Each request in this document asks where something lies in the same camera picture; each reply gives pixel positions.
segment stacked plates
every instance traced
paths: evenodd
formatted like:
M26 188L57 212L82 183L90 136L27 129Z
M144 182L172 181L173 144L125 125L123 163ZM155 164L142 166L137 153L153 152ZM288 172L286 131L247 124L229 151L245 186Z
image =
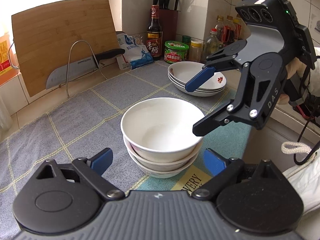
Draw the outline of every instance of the stacked plates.
M168 78L180 91L196 97L210 97L221 92L226 86L226 78L221 72L216 72L194 92L186 91L186 83L202 70L203 64L191 61L174 63L168 68Z

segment soy sauce bottle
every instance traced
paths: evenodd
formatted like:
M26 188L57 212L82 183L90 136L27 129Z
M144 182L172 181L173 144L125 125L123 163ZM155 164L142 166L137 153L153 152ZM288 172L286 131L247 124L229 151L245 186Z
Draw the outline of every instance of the soy sauce bottle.
M151 22L147 28L146 46L153 60L160 60L162 48L162 27L159 23L159 5L151 7Z

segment green jar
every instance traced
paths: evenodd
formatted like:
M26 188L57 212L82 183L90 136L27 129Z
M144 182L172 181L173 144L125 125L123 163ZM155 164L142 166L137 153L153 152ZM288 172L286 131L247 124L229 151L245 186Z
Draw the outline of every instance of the green jar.
M164 43L164 61L172 64L187 60L189 46L179 41L166 41Z

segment wooden cutting board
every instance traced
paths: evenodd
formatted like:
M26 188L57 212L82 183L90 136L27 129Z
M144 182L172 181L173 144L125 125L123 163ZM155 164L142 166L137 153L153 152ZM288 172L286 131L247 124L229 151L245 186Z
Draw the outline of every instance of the wooden cutting board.
M50 73L68 64L78 40L95 54L119 48L108 0L64 0L12 15L20 71L30 96L45 89ZM91 56L76 44L70 62Z

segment stacked bowls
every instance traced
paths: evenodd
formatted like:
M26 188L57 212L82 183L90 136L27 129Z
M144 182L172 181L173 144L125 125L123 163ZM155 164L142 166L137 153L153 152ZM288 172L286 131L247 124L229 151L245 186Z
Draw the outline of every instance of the stacked bowls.
M192 133L204 117L199 108L176 98L153 98L129 108L121 119L124 144L138 167L156 178L169 178L197 158L202 137Z
M196 97L210 97L224 90L227 81L221 72L216 72L194 92L186 91L186 83L197 75L204 64L191 61L181 61L168 67L168 78L180 91Z

